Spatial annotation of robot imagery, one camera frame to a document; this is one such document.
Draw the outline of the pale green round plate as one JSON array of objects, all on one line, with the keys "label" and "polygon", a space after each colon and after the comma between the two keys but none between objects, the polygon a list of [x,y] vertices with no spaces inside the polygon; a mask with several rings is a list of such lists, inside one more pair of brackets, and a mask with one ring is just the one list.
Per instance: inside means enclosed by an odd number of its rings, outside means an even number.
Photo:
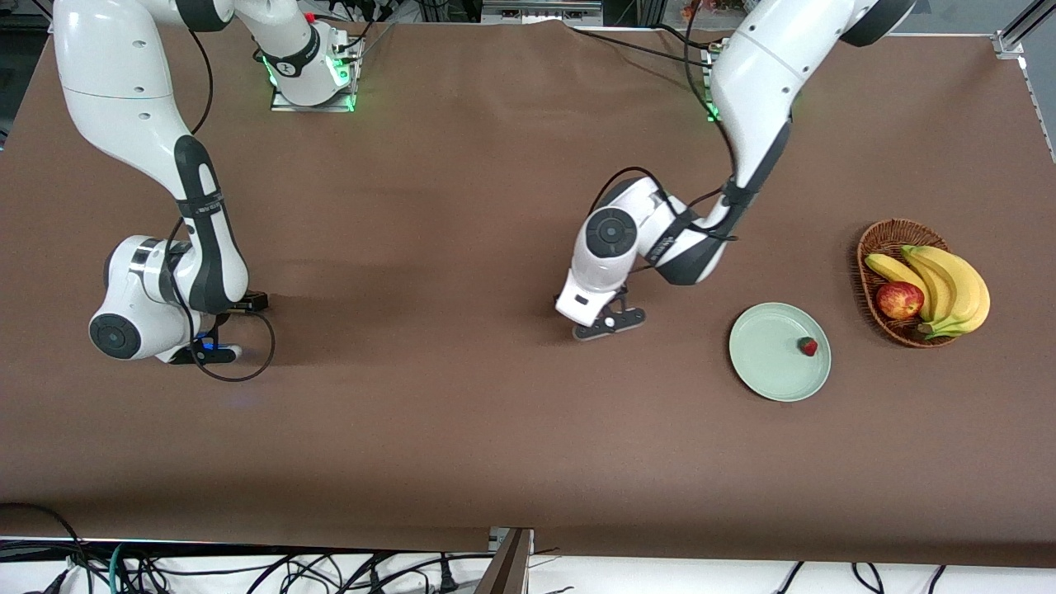
[{"label": "pale green round plate", "polygon": [[[797,342],[811,336],[818,353],[808,357]],[[803,309],[762,302],[746,309],[729,331],[729,361],[755,394],[795,403],[818,393],[832,370],[832,352],[823,328]]]}]

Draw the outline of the brown table cover sheet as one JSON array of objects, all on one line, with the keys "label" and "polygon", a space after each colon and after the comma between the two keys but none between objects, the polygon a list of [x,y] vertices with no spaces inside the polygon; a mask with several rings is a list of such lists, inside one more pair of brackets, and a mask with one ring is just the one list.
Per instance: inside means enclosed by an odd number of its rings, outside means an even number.
[{"label": "brown table cover sheet", "polygon": [[[648,319],[578,342],[552,298],[604,181],[693,200],[723,140],[682,68],[555,22],[408,24],[353,113],[275,113],[248,32],[203,36],[214,161],[276,358],[227,384],[89,339],[108,253],[165,237],[159,184],[69,120],[52,45],[0,152],[0,502],[83,538],[564,555],[1056,567],[1056,164],[981,37],[838,45],[701,285],[644,271]],[[931,227],[987,283],[953,344],[887,341],[850,249]],[[800,308],[829,379],[763,398],[729,361]]]}]

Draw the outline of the brown wicker basket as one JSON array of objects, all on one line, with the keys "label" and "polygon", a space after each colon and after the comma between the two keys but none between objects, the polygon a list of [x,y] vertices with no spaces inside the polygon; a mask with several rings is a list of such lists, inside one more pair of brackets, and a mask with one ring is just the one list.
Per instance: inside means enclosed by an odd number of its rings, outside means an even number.
[{"label": "brown wicker basket", "polygon": [[874,307],[876,290],[885,282],[882,276],[875,274],[865,262],[871,253],[885,253],[903,262],[901,247],[903,245],[928,245],[943,250],[950,250],[950,245],[931,227],[917,223],[912,219],[882,219],[861,233],[857,244],[850,249],[850,270],[855,279],[855,297],[857,308],[864,319],[870,323],[875,333],[887,341],[902,347],[942,347],[953,344],[950,336],[940,336],[927,341],[925,335],[917,330],[921,321],[892,320],[883,316]]}]

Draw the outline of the red apple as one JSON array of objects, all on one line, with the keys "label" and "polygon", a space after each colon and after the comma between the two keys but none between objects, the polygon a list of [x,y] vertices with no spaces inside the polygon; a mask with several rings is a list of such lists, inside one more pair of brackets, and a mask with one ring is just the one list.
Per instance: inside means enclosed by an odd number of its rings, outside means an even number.
[{"label": "red apple", "polygon": [[874,295],[874,303],[883,316],[897,321],[919,316],[925,301],[924,290],[907,281],[884,283]]}]

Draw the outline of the grey metal box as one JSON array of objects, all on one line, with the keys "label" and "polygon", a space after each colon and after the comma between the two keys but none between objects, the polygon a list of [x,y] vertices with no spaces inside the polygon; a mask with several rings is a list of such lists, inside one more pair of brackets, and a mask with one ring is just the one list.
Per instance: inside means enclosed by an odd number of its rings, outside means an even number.
[{"label": "grey metal box", "polygon": [[533,24],[557,20],[570,26],[604,26],[602,0],[482,0],[482,24]]}]

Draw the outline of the orange patterned object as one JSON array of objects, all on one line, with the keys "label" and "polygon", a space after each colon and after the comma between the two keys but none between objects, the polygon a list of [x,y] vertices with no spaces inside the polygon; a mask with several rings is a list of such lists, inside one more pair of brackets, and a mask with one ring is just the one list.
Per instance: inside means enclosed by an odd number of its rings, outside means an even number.
[{"label": "orange patterned object", "polygon": [[744,0],[683,0],[681,7],[684,21],[693,16],[705,21],[742,19],[748,12]]}]

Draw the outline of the yellow banana bunch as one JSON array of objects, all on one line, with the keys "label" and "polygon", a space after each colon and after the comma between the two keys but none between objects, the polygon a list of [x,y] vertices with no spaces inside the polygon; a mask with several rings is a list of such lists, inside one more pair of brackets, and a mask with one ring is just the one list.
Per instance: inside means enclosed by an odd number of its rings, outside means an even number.
[{"label": "yellow banana bunch", "polygon": [[924,290],[925,305],[914,318],[921,321],[917,330],[927,341],[970,334],[987,321],[991,312],[987,283],[967,261],[928,245],[903,245],[901,253],[903,262],[876,252],[867,256],[865,262],[885,279],[884,283],[907,281]]}]

